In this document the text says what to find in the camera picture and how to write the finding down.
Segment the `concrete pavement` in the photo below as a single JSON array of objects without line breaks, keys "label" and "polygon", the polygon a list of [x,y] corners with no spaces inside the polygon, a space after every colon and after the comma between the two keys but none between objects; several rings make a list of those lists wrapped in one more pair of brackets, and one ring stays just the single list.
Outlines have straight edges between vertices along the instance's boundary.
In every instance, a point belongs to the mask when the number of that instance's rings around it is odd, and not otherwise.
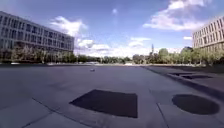
[{"label": "concrete pavement", "polygon": [[[141,67],[69,66],[0,68],[0,128],[223,128],[219,100]],[[135,93],[138,118],[75,107],[69,102],[93,89]],[[172,103],[193,94],[220,106],[215,115],[196,115]]]}]

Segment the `distant building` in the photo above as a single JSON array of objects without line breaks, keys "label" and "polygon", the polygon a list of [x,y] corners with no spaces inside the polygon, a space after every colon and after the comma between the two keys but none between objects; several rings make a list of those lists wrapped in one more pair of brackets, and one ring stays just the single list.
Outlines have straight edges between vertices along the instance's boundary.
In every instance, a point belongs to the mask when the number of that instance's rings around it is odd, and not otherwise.
[{"label": "distant building", "polygon": [[73,52],[74,37],[0,11],[0,49],[19,43],[46,51]]},{"label": "distant building", "polygon": [[224,17],[219,17],[193,33],[193,48],[207,52],[224,51]]}]

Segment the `building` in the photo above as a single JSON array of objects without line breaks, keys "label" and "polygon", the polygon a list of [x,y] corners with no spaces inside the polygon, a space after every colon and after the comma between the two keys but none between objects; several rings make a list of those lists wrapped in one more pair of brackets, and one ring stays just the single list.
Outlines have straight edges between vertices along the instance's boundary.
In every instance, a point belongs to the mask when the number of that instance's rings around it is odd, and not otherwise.
[{"label": "building", "polygon": [[224,51],[224,17],[218,17],[193,33],[193,48]]},{"label": "building", "polygon": [[0,11],[0,49],[17,44],[46,51],[73,52],[74,37]]}]

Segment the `curb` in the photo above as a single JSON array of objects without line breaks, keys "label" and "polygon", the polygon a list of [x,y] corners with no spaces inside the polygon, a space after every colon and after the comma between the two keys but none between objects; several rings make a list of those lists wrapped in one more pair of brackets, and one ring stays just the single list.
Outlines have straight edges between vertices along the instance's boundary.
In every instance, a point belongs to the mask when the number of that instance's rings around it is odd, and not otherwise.
[{"label": "curb", "polygon": [[160,74],[162,76],[168,77],[168,78],[170,78],[170,79],[172,79],[174,81],[180,82],[183,85],[186,85],[188,87],[194,88],[194,89],[196,89],[196,90],[198,90],[200,92],[206,93],[206,94],[208,94],[208,95],[210,95],[212,97],[215,97],[215,98],[221,100],[222,102],[224,102],[224,92],[222,92],[222,91],[219,91],[219,90],[207,87],[207,86],[205,86],[203,84],[199,84],[199,83],[193,82],[191,80],[183,79],[183,78],[181,78],[179,76],[173,76],[173,75],[170,75],[170,74],[167,74],[167,73],[161,73],[161,72],[149,69],[149,68],[144,67],[144,66],[141,66],[141,67],[146,69],[146,70],[152,71],[154,73]]}]

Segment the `paved plaza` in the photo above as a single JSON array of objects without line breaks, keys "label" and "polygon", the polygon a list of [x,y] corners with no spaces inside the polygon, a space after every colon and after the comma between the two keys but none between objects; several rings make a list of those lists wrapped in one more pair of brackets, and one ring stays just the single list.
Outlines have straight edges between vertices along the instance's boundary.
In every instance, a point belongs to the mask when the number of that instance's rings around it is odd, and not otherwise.
[{"label": "paved plaza", "polygon": [[[0,82],[0,128],[224,128],[221,101],[138,66],[0,68]],[[137,118],[71,104],[93,90],[136,95]],[[172,102],[178,94],[203,97],[218,109],[184,111]]]}]

